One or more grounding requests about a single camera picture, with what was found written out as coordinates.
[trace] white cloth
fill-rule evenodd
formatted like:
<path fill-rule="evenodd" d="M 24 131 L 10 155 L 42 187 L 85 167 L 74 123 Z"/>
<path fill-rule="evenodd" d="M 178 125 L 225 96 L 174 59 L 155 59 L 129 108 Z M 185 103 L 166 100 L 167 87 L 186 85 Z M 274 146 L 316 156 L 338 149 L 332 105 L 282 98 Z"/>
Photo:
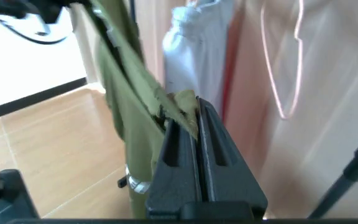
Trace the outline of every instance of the white cloth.
<path fill-rule="evenodd" d="M 163 40 L 167 93 L 194 90 L 222 113 L 226 34 L 233 0 L 199 0 L 172 11 Z"/>

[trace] white wall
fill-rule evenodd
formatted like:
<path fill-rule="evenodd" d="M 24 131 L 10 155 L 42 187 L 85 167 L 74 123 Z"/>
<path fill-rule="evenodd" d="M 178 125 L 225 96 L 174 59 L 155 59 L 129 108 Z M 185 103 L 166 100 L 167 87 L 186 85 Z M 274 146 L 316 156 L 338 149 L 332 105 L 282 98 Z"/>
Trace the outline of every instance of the white wall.
<path fill-rule="evenodd" d="M 295 83 L 297 2 L 268 1 L 265 14 L 273 72 L 287 107 Z M 268 83 L 259 22 L 263 2 L 244 3 L 226 126 L 272 213 L 306 217 L 358 147 L 358 1 L 305 1 L 303 88 L 289 121 L 278 118 Z M 358 217 L 358 184 L 327 217 Z"/>

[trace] pink cord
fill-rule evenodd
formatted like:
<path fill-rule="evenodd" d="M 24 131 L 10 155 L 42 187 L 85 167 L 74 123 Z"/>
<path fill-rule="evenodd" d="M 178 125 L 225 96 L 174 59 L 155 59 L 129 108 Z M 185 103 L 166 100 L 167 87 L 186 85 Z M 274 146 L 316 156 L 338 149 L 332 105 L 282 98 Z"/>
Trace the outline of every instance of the pink cord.
<path fill-rule="evenodd" d="M 270 60 L 269 60 L 269 53 L 267 51 L 267 44 L 266 44 L 266 34 L 265 34 L 265 8 L 266 8 L 266 2 L 264 1 L 264 4 L 262 6 L 262 10 L 260 12 L 260 28 L 262 30 L 262 42 L 264 45 L 264 53 L 266 58 L 266 66 L 268 75 L 270 78 L 270 84 L 272 86 L 273 95 L 275 98 L 275 102 L 278 108 L 278 112 L 280 113 L 281 119 L 289 119 L 293 116 L 296 106 L 298 104 L 299 99 L 299 92 L 301 88 L 301 80 L 302 80 L 302 67 L 303 67 L 303 41 L 299 38 L 299 29 L 302 23 L 303 19 L 303 0 L 299 0 L 299 13 L 298 13 L 298 20 L 296 21 L 295 29 L 294 29 L 294 38 L 298 42 L 298 66 L 296 68 L 296 84 L 295 84 L 295 94 L 293 96 L 292 105 L 290 112 L 288 114 L 284 114 L 282 104 L 280 101 L 280 98 L 278 97 L 277 93 L 277 87 L 276 83 L 274 81 L 272 68 L 270 66 Z"/>

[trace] green fabric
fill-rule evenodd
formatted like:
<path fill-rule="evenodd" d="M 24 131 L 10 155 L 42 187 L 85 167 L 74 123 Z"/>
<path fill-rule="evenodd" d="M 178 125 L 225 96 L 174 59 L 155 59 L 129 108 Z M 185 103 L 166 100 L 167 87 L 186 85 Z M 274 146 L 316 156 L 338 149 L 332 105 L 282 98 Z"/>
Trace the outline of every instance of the green fabric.
<path fill-rule="evenodd" d="M 106 101 L 116 131 L 125 142 L 131 176 L 151 182 L 164 139 L 164 126 L 156 119 L 161 114 L 172 118 L 196 139 L 198 103 L 193 91 L 167 96 L 144 67 L 136 28 L 121 0 L 95 0 L 93 4 L 99 7 L 113 28 L 114 45 L 119 49 L 124 67 L 122 73 L 108 46 L 101 40 L 97 61 L 106 89 Z M 145 218 L 147 194 L 137 194 L 130 188 L 130 196 L 134 218 Z"/>

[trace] black cable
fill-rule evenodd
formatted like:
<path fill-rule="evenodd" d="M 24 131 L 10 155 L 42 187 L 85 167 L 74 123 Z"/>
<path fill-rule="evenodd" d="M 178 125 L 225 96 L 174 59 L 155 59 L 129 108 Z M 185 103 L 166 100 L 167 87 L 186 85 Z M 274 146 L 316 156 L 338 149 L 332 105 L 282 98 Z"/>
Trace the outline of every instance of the black cable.
<path fill-rule="evenodd" d="M 70 14 L 72 15 L 71 19 L 73 20 L 72 24 L 73 24 L 73 30 L 72 32 L 75 32 L 76 30 L 76 27 L 77 27 L 77 15 L 76 15 L 76 12 L 73 10 L 73 9 L 70 9 Z M 31 42 L 34 42 L 36 44 L 42 44 L 42 45 L 52 45 L 52 44 L 57 44 L 57 43 L 60 43 L 62 41 L 64 41 L 68 36 L 64 37 L 64 38 L 61 38 L 61 39 L 58 39 L 58 40 L 54 40 L 54 41 L 42 41 L 42 40 L 36 40 L 36 39 L 33 39 L 31 37 L 28 37 L 22 33 L 20 33 L 19 31 L 15 30 L 15 28 L 13 28 L 13 26 L 10 26 L 9 24 L 6 24 L 6 21 L 0 19 L 0 24 L 6 28 L 8 28 L 10 31 L 12 31 L 14 34 L 18 35 L 19 37 L 22 37 L 28 41 L 31 41 Z M 40 36 L 43 36 L 45 35 L 46 33 L 41 33 L 39 32 L 38 35 Z"/>

